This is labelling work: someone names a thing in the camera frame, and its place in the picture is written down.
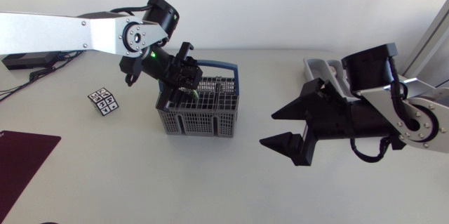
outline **fiducial marker cube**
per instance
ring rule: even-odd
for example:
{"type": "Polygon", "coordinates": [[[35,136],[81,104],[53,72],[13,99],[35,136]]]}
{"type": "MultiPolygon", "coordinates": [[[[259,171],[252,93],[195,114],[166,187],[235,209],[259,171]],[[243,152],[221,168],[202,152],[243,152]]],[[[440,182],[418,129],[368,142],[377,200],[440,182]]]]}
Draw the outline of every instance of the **fiducial marker cube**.
{"type": "Polygon", "coordinates": [[[88,97],[97,111],[103,116],[119,108],[119,104],[114,96],[105,88],[101,88],[88,95],[88,97]]]}

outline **robotic arm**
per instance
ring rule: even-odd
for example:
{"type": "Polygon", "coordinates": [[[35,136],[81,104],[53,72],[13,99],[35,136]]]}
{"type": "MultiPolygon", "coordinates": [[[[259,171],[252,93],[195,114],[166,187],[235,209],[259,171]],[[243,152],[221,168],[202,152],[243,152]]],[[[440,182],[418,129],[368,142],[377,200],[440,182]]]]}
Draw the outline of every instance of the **robotic arm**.
{"type": "Polygon", "coordinates": [[[300,97],[275,112],[273,119],[300,119],[300,134],[283,133],[260,143],[287,157],[296,166],[310,166],[318,140],[350,138],[351,148],[366,162],[378,162],[393,150],[411,145],[449,152],[449,89],[434,88],[417,79],[398,80],[394,44],[385,44],[343,58],[351,93],[343,98],[329,81],[307,82],[300,97]],[[369,157],[355,146],[356,138],[383,137],[380,153],[369,157]]]}
{"type": "Polygon", "coordinates": [[[178,12],[164,0],[149,0],[141,8],[119,8],[79,17],[0,13],[0,54],[95,50],[122,55],[121,71],[131,86],[141,71],[158,79],[164,90],[157,109],[168,101],[180,102],[187,94],[180,87],[196,89],[202,71],[193,50],[184,42],[180,52],[169,55],[162,47],[170,40],[179,21],[178,12]],[[143,19],[132,11],[146,11],[143,19]]]}

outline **basket handle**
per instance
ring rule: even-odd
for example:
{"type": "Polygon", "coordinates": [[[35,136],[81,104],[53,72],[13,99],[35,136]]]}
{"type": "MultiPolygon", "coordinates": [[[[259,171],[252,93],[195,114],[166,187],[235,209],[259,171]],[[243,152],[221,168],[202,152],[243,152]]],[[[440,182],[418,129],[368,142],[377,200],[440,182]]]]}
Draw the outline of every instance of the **basket handle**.
{"type": "MultiPolygon", "coordinates": [[[[240,94],[240,88],[239,88],[239,67],[233,63],[229,62],[220,62],[216,60],[197,60],[198,66],[206,66],[206,67],[217,67],[221,69],[226,70],[232,70],[234,71],[234,80],[235,80],[235,87],[236,87],[236,94],[240,94]]],[[[163,84],[159,82],[159,90],[163,90],[163,84]]]]}

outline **white tabletop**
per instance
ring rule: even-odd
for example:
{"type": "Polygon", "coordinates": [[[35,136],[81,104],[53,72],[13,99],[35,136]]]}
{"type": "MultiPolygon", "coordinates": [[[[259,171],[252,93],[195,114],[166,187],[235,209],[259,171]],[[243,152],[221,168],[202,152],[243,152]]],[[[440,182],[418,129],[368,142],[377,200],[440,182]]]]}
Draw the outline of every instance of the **white tabletop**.
{"type": "MultiPolygon", "coordinates": [[[[0,103],[0,130],[61,136],[4,223],[447,223],[449,155],[407,146],[377,164],[349,140],[322,140],[312,166],[293,165],[259,139],[302,133],[270,115],[299,96],[303,58],[316,51],[192,51],[239,66],[233,138],[168,136],[156,80],[127,87],[120,57],[89,52],[0,103]],[[105,87],[120,108],[105,117],[87,95],[105,87]]],[[[0,89],[31,70],[0,65],[0,89]]],[[[205,70],[215,76],[222,71],[205,70]]],[[[378,140],[358,140],[377,154],[378,140]]]]}

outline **mouse pad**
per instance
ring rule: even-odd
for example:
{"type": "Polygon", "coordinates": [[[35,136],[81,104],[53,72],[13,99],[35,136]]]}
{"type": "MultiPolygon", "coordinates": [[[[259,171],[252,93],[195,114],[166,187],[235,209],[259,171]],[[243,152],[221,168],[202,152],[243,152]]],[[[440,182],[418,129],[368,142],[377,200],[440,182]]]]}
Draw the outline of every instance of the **mouse pad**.
{"type": "Polygon", "coordinates": [[[0,223],[60,140],[59,136],[0,132],[0,223]]]}

